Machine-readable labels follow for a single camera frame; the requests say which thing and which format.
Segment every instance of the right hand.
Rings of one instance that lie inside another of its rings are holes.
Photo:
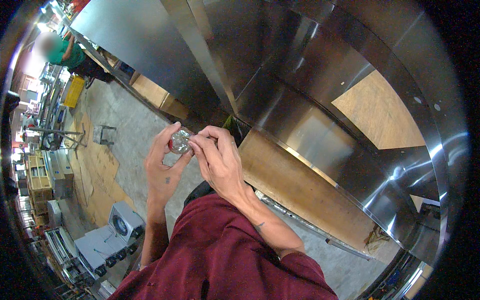
[[[208,137],[218,139],[218,148]],[[189,144],[197,156],[203,179],[220,197],[235,206],[246,199],[249,186],[243,181],[240,154],[228,130],[207,126],[190,137]]]

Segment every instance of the shirt sleeve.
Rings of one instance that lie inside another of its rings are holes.
[[[65,52],[52,53],[48,56],[48,61],[54,65],[59,65]]]
[[[320,292],[325,297],[324,299],[338,299],[325,281],[319,264],[308,255],[301,252],[290,253],[282,258],[281,263],[290,271],[289,273],[295,277],[296,281],[300,280],[309,286],[316,286],[315,294]]]

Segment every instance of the green shirt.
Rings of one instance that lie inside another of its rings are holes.
[[[66,60],[61,60],[62,56],[67,51],[68,41],[61,41],[61,47],[55,47],[48,55],[47,59],[50,63],[59,66],[65,66],[68,68],[74,68],[78,66],[85,59],[85,53],[78,44],[74,44],[70,57]]]

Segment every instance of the yellow crate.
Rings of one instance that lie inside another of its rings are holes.
[[[78,75],[74,76],[72,84],[67,91],[67,96],[65,97],[65,102],[63,102],[63,105],[75,108],[75,106],[77,105],[78,96],[80,96],[84,85],[85,80],[82,77]]]

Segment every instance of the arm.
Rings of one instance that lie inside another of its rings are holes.
[[[71,36],[70,37],[70,40],[68,41],[68,46],[67,46],[67,50],[65,50],[65,53],[62,55],[61,57],[61,60],[67,60],[70,58],[70,55],[72,54],[72,50],[73,50],[73,43],[75,42],[75,37],[74,36]]]
[[[162,257],[168,246],[165,205],[177,189],[181,173],[190,162],[193,152],[183,154],[173,166],[163,164],[170,152],[167,144],[172,134],[180,129],[180,122],[169,125],[159,133],[144,161],[147,184],[147,221],[140,270]]]
[[[218,139],[218,148],[214,141]],[[280,258],[292,252],[305,253],[300,237],[253,192],[243,181],[241,159],[230,133],[214,126],[207,126],[190,138],[202,177],[225,200],[244,214],[260,233],[265,242]]]

